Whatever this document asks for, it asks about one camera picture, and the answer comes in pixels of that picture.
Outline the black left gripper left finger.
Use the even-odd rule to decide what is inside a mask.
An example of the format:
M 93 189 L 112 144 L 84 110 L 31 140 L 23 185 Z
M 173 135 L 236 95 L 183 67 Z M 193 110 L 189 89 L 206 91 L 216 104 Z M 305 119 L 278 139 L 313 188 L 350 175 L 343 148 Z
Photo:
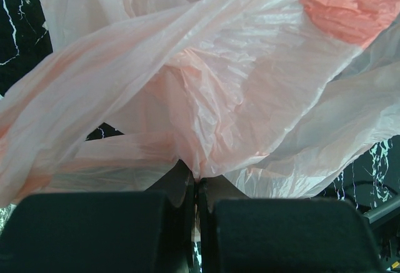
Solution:
M 194 188 L 179 161 L 145 191 L 28 196 L 1 234 L 1 271 L 188 272 Z

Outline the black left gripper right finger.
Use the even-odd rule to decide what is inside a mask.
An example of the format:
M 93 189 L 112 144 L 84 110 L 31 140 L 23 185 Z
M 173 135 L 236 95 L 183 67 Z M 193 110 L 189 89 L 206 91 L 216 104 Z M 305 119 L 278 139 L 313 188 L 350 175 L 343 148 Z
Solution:
M 383 272 L 373 235 L 334 199 L 251 199 L 225 177 L 198 185 L 204 272 Z

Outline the pink plastic bag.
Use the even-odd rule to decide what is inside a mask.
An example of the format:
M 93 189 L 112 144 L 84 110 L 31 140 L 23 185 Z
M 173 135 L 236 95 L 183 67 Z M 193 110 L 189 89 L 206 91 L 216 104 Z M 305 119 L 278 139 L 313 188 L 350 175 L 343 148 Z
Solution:
M 40 0 L 53 53 L 1 100 L 1 205 L 134 191 L 182 160 L 312 197 L 399 134 L 399 0 Z

